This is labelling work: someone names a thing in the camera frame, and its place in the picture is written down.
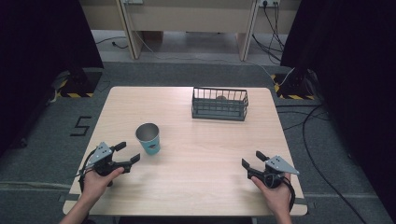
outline yellow and black tape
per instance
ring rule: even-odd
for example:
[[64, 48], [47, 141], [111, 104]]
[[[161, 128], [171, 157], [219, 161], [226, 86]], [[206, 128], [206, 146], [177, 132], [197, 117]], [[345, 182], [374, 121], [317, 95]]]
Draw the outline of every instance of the yellow and black tape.
[[58, 97], [70, 97], [70, 98], [80, 98], [80, 97], [93, 97], [93, 92], [83, 92], [82, 90], [76, 91], [73, 88], [67, 88], [67, 80], [62, 82], [60, 88], [58, 89]]
[[303, 89], [299, 89], [295, 92], [287, 90], [286, 88], [282, 88], [283, 85], [280, 85], [282, 82], [277, 82], [278, 80], [283, 80], [284, 76], [278, 77], [276, 75], [271, 75], [272, 80], [275, 83], [275, 92], [276, 96], [281, 99], [291, 99], [291, 100], [314, 100], [314, 95], [309, 92], [308, 87]]

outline gray carpet floor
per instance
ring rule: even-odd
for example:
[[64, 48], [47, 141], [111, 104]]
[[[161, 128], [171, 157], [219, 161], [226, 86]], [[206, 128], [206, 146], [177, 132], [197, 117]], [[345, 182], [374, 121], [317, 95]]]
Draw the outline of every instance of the gray carpet floor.
[[[288, 68], [265, 67], [270, 74]], [[276, 97], [271, 78], [256, 65], [105, 63], [92, 98], [57, 98], [47, 106], [27, 136], [28, 146], [8, 150], [0, 159], [0, 223], [57, 223], [64, 216], [68, 193], [92, 131], [111, 87], [218, 86], [263, 87], [272, 91], [279, 118], [308, 204], [308, 214], [294, 223], [361, 223], [350, 207], [329, 187], [309, 159], [302, 122], [318, 99], [284, 100]], [[75, 125], [90, 128], [84, 136]], [[392, 223], [363, 171], [348, 157], [331, 114], [323, 106], [305, 124], [305, 139], [315, 165], [367, 223]], [[118, 218], [91, 216], [96, 223]], [[275, 223], [258, 217], [257, 223]]]

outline wall outlet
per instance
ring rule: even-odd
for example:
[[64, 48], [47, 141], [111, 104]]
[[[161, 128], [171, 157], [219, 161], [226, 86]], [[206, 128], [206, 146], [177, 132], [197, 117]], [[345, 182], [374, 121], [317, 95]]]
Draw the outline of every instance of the wall outlet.
[[260, 0], [260, 7], [264, 7], [264, 1], [267, 2], [267, 7], [275, 7], [276, 3], [279, 6], [280, 0]]

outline wooden table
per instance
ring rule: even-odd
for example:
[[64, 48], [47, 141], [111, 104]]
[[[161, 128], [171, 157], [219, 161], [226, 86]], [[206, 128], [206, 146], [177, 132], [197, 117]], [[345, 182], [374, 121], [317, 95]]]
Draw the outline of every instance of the wooden table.
[[[100, 142], [127, 147], [114, 161], [141, 160], [131, 173], [114, 180], [92, 215], [111, 216], [245, 216], [271, 215], [257, 187], [247, 179], [242, 158], [254, 168], [255, 157], [280, 155], [293, 165], [269, 90], [247, 90], [245, 121], [192, 119], [192, 87], [115, 87], [92, 134], [82, 163]], [[134, 136], [136, 128], [154, 122], [160, 128], [161, 151], [150, 156]], [[303, 198], [296, 175], [291, 178], [296, 198]], [[80, 194], [76, 178], [70, 194]], [[75, 201], [66, 201], [67, 213]], [[291, 214], [305, 215], [306, 205], [295, 204]]]

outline teal cup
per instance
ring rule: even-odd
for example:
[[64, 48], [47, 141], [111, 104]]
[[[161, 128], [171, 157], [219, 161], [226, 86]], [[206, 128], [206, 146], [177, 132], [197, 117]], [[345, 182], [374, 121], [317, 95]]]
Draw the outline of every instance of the teal cup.
[[154, 155], [160, 151], [160, 129], [157, 125], [153, 123], [142, 124], [136, 129], [135, 135], [149, 155]]

